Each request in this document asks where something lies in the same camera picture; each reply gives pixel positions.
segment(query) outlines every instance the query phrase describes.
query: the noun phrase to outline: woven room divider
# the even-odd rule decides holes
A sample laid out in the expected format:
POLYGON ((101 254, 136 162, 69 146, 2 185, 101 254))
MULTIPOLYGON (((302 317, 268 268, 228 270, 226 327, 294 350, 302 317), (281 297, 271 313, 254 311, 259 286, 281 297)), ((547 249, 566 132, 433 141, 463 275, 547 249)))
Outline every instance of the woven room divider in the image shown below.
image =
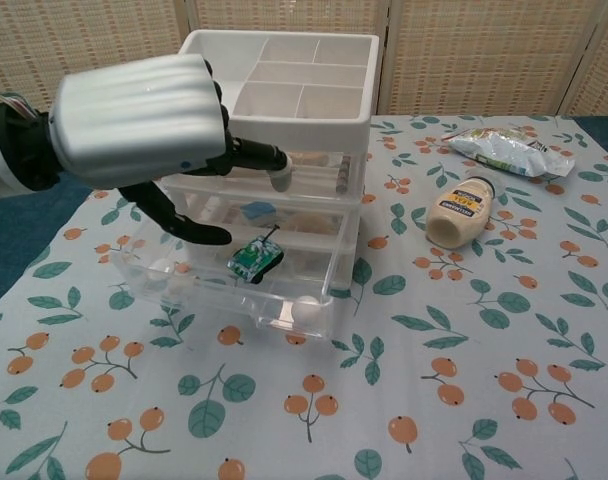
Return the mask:
POLYGON ((605 0, 393 0, 379 113, 554 114, 605 0))
POLYGON ((595 51, 588 52, 578 69, 577 88, 569 90, 562 106, 571 115, 608 115, 608 12, 604 16, 603 35, 596 37, 592 42, 595 51))
POLYGON ((388 0, 187 0, 191 28, 381 35, 388 0))
POLYGON ((20 92, 45 109, 67 73, 175 53, 188 32, 183 9, 175 6, 170 0, 0 0, 0 90, 20 92))
MULTIPOLYGON (((0 0, 0 90, 47 108, 66 73, 176 52, 189 28, 369 33, 381 39, 378 113, 607 114, 608 29, 586 48, 607 9, 608 0, 0 0)), ((597 31, 608 15, 601 21, 597 31)))

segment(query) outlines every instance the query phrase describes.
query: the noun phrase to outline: white ball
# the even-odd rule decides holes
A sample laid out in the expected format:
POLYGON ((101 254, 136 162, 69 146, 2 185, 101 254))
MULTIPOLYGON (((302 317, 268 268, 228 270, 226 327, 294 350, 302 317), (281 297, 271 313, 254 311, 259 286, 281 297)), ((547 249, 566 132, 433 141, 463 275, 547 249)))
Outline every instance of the white ball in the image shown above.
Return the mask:
POLYGON ((175 264, 166 258, 155 260, 150 266, 147 276, 154 282, 168 278, 168 274, 175 269, 175 264))
POLYGON ((291 317, 295 324, 310 323, 318 319, 320 304, 310 295, 299 297, 291 307, 291 317))

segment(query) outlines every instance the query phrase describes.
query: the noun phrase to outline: table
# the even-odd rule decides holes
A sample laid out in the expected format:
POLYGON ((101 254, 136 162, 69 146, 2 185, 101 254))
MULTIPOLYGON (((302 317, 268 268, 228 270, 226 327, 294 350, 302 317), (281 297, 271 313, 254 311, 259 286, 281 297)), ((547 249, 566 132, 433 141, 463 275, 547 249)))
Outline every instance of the table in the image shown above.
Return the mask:
POLYGON ((608 155, 564 117, 372 121, 331 341, 134 299, 108 255, 143 215, 91 194, 0 301, 0 478, 608 478, 608 155), (443 251, 426 209, 470 161, 439 137, 480 126, 576 168, 504 176, 443 251))

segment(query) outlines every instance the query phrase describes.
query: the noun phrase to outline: plastic storage organizer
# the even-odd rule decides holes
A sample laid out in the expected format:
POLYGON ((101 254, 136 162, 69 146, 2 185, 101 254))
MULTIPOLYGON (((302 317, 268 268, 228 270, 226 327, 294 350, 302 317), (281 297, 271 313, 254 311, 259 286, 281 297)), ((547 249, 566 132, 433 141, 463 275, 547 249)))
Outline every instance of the plastic storage organizer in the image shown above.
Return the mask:
POLYGON ((266 172, 175 175, 163 186, 179 212, 226 228, 233 243, 194 245, 147 221, 114 255, 132 291, 176 307, 204 305, 250 315, 257 325, 327 337, 332 288, 347 288, 355 256, 378 38, 198 30, 180 53, 213 67, 234 136, 277 145, 293 159, 290 188, 266 172), (258 285, 226 267, 233 253, 273 224, 285 252, 258 285))

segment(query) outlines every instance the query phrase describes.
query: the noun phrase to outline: chip bag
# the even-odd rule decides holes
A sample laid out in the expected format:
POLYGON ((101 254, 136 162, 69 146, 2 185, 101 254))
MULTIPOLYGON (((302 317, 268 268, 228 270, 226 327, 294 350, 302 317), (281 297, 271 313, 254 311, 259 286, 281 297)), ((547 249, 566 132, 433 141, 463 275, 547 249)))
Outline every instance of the chip bag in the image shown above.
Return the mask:
POLYGON ((516 129, 473 128, 442 137, 453 150, 480 163, 526 177, 565 177, 575 160, 516 129))

